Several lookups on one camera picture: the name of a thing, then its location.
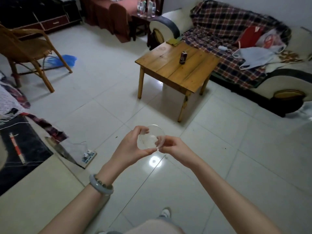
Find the glass bowl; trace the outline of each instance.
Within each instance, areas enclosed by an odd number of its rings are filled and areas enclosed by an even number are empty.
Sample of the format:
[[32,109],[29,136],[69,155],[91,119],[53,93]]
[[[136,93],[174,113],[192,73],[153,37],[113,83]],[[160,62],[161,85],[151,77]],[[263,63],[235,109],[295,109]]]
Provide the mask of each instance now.
[[148,133],[142,130],[140,133],[140,141],[148,148],[160,148],[165,143],[165,133],[158,125],[148,125]]

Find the rattan chair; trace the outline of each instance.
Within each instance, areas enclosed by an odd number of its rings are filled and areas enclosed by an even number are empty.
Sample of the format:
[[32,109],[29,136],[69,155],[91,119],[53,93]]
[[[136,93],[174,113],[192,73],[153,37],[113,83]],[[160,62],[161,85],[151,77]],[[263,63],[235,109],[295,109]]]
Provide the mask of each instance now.
[[[29,34],[42,34],[45,40],[36,38],[21,41],[17,38],[17,36],[24,36]],[[60,60],[64,65],[45,69],[44,68],[45,58],[49,54],[52,54],[52,51],[56,53],[56,55],[60,58]],[[12,76],[14,77],[16,86],[18,88],[21,87],[21,82],[19,79],[21,75],[34,73],[43,80],[49,91],[53,93],[54,89],[45,75],[45,70],[66,67],[69,73],[72,73],[70,67],[67,65],[62,56],[52,45],[49,37],[42,30],[36,29],[9,30],[4,26],[0,25],[0,54],[4,55],[8,59],[10,67],[12,69]],[[38,63],[38,60],[42,58],[43,58],[43,66],[41,68],[41,65]],[[32,63],[35,69],[30,69],[28,66],[23,64],[28,62]],[[18,73],[16,69],[16,64],[26,67],[29,71]]]

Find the white sneaker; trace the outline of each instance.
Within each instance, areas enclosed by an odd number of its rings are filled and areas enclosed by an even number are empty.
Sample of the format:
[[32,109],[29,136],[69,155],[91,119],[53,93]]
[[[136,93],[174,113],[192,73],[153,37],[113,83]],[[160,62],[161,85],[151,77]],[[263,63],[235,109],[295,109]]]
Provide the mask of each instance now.
[[169,207],[164,208],[160,215],[165,216],[166,218],[171,218],[171,209]]

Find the soda can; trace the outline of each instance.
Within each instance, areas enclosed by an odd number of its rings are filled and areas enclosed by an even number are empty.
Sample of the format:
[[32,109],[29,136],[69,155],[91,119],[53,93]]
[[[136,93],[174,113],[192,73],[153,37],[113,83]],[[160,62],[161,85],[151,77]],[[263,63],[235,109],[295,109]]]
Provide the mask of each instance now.
[[185,64],[185,61],[186,61],[186,57],[188,56],[188,53],[187,52],[182,52],[181,53],[181,58],[180,58],[180,64],[181,65],[184,65]]

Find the bangle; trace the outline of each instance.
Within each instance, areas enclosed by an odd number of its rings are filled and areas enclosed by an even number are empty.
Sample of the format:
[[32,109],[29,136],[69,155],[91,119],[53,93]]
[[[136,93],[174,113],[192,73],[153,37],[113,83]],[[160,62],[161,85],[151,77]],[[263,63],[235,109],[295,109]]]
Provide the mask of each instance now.
[[91,174],[89,176],[90,185],[93,186],[98,192],[105,194],[105,195],[111,195],[114,192],[114,188],[112,185],[105,185],[102,181],[100,181],[98,178],[95,177],[96,174]]

